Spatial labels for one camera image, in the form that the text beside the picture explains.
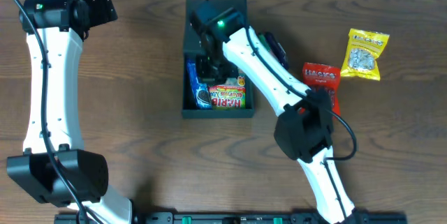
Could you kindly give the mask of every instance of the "yellow snack bag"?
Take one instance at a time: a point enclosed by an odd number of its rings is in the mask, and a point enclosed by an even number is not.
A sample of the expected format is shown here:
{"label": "yellow snack bag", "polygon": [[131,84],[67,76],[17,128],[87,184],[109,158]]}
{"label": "yellow snack bag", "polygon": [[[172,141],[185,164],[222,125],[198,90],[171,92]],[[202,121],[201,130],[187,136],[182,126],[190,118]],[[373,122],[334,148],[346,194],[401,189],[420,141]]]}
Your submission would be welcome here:
{"label": "yellow snack bag", "polygon": [[348,49],[340,75],[342,77],[363,77],[380,80],[376,59],[379,58],[390,35],[351,29]]}

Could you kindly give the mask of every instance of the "wood grain surface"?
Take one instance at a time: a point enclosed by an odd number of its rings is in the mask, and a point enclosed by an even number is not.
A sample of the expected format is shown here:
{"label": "wood grain surface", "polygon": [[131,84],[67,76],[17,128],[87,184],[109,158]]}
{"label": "wood grain surface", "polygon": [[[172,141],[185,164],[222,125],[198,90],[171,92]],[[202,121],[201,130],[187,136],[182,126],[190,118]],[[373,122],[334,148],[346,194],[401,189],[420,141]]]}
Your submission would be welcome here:
{"label": "wood grain surface", "polygon": [[[79,120],[88,151],[108,161],[110,184],[144,211],[291,211],[314,208],[299,165],[272,133],[256,90],[253,119],[183,120],[185,0],[113,0],[119,19],[93,28],[79,68]],[[341,66],[350,28],[390,34],[380,82],[343,79],[342,116],[359,151],[337,167],[349,197],[410,223],[447,219],[447,0],[249,0],[257,31],[271,31],[291,70]],[[31,66],[11,0],[0,0],[0,223],[51,223],[6,174],[27,131]],[[336,124],[335,153],[350,152]]]}

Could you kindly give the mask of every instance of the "black end effector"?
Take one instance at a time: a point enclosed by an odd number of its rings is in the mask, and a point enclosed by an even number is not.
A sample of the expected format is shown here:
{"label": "black end effector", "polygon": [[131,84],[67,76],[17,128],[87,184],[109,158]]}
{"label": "black end effector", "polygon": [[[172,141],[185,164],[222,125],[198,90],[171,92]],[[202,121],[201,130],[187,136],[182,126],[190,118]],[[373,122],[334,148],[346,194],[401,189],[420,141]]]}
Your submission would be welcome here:
{"label": "black end effector", "polygon": [[235,8],[219,14],[204,1],[190,14],[189,21],[207,54],[196,57],[199,82],[216,85],[223,84],[228,77],[237,77],[237,67],[225,58],[222,43],[227,43],[231,34],[244,27],[243,14]]}
{"label": "black end effector", "polygon": [[[82,201],[99,202],[108,188],[108,168],[105,158],[83,150],[59,151],[54,153],[62,172],[76,188]],[[8,176],[39,203],[51,203],[66,207],[72,201],[67,187],[57,176],[47,153],[8,157]]]}
{"label": "black end effector", "polygon": [[[118,19],[111,0],[26,0],[24,8],[37,29],[72,28],[84,40],[90,28]],[[23,14],[19,14],[22,28],[33,33]]]}
{"label": "black end effector", "polygon": [[324,110],[331,108],[328,93],[323,89],[309,91],[307,98],[314,103],[301,100],[294,106],[286,105],[278,117],[274,139],[290,159],[311,163],[315,154],[332,146],[334,126],[332,115]]}

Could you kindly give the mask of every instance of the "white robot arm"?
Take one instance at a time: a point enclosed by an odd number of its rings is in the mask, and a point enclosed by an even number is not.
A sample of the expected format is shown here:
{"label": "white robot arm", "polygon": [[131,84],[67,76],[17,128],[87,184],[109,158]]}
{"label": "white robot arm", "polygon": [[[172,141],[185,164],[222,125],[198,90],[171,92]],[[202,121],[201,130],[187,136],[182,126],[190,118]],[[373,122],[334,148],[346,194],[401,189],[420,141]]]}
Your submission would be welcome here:
{"label": "white robot arm", "polygon": [[[83,41],[72,29],[60,31],[58,27],[38,29],[47,50],[50,63],[47,85],[47,127],[53,151],[60,145],[68,145],[70,150],[83,150],[78,119],[78,66]],[[41,51],[35,35],[27,35],[31,56],[31,113],[27,136],[23,142],[23,152],[46,154],[41,132],[42,68]],[[83,202],[104,223],[130,224],[132,203],[122,197],[112,186],[108,186],[99,202]],[[78,210],[76,203],[68,208]]]}
{"label": "white robot arm", "polygon": [[[286,80],[296,91],[306,94],[309,87],[295,79],[285,70],[278,61],[263,47],[255,31],[250,28],[250,37],[253,44],[258,48],[259,55],[265,62],[278,73],[283,80]],[[240,68],[249,79],[259,88],[267,98],[274,112],[279,117],[284,113],[286,105],[295,105],[301,98],[288,92],[288,89],[264,66],[264,64],[254,56],[253,50],[247,40],[245,28],[242,28],[229,36],[230,40],[223,43],[223,55]],[[320,215],[329,223],[341,223],[344,220],[343,210],[337,199],[335,189],[332,187],[330,176],[323,163],[325,158],[333,157],[332,146],[323,148],[312,157],[312,162],[306,163],[298,159],[299,164],[305,171],[310,186],[314,191],[317,209]],[[334,179],[335,186],[341,197],[346,216],[354,210],[354,204],[344,191],[343,184],[339,178],[334,161],[328,160],[328,168]]]}

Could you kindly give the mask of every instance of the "green connector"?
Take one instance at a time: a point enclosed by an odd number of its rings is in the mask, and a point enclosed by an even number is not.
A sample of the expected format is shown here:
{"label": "green connector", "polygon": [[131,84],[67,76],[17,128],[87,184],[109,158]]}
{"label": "green connector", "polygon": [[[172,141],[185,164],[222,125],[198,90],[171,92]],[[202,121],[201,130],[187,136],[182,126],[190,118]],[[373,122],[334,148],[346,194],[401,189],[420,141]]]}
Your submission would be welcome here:
{"label": "green connector", "polygon": [[273,218],[273,224],[282,224],[282,218]]}
{"label": "green connector", "polygon": [[182,224],[191,224],[191,217],[183,217]]}

